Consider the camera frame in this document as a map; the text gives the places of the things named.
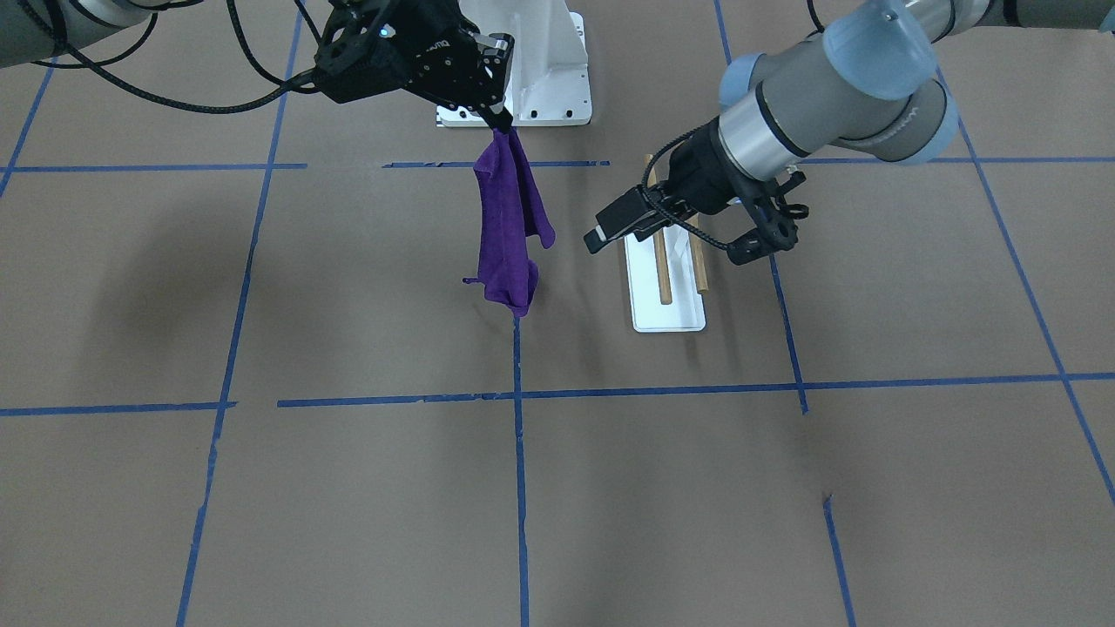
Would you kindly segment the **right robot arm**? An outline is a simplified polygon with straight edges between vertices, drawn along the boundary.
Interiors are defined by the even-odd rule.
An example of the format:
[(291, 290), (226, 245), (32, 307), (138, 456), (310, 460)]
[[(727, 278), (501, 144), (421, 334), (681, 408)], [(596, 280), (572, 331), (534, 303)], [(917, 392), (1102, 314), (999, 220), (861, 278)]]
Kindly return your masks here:
[(514, 118), (505, 102), (515, 40), (510, 33), (482, 32), (457, 1), (334, 1), (322, 28), (316, 27), (304, 3), (295, 3), (317, 49), (312, 67), (289, 78), (259, 62), (237, 4), (227, 1), (240, 54), (274, 85), (244, 104), (207, 106), (144, 91), (109, 71), (114, 59), (96, 61), (84, 52), (136, 25), (153, 31), (159, 16), (187, 7), (186, 1), (4, 1), (3, 68), (36, 64), (55, 69), (58, 57), (68, 56), (72, 69), (96, 74), (145, 102), (206, 115), (259, 110), (287, 94), (321, 94), (347, 104), (409, 91), (445, 110), (471, 112), (491, 131), (512, 131)]

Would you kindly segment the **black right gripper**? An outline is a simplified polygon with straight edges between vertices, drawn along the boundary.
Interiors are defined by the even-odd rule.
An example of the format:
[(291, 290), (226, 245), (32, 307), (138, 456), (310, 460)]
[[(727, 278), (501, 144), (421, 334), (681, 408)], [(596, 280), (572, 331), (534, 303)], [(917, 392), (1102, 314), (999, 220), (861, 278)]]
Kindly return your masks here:
[(510, 33), (483, 35), (457, 1), (334, 1), (314, 55), (314, 87), (338, 104), (403, 89), (510, 135), (514, 46)]

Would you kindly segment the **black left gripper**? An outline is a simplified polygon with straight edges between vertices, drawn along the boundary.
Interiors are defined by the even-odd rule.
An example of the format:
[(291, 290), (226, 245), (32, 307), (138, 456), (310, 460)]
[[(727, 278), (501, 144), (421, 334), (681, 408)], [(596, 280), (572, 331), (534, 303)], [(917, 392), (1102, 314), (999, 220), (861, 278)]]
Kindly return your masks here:
[(648, 192), (638, 184), (618, 196), (597, 213), (597, 226), (583, 237), (589, 254), (600, 253), (605, 245), (633, 235), (638, 242), (651, 239), (672, 222), (661, 211), (656, 211), (650, 199), (666, 199), (685, 204), (685, 209), (669, 209), (673, 218), (686, 219), (695, 213), (714, 215), (728, 206), (733, 199), (740, 199), (741, 206), (756, 225), (767, 221), (767, 209), (758, 201), (763, 191), (745, 175), (723, 146), (720, 123), (708, 122), (676, 138), (650, 156), (650, 163), (668, 158), (665, 179), (658, 179), (660, 194)]

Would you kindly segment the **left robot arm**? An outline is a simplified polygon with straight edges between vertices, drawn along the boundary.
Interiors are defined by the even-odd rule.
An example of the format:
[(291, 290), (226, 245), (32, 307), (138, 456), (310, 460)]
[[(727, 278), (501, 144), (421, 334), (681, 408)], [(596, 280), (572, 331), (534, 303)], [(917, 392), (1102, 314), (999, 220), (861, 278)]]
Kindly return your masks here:
[(666, 177), (641, 179), (597, 215), (589, 253), (682, 226), (745, 266), (798, 239), (804, 204), (786, 195), (826, 146), (899, 165), (935, 158), (958, 107), (935, 78), (935, 44), (975, 27), (1112, 31), (1111, 1), (865, 1), (780, 54), (733, 60), (720, 114), (659, 151)]

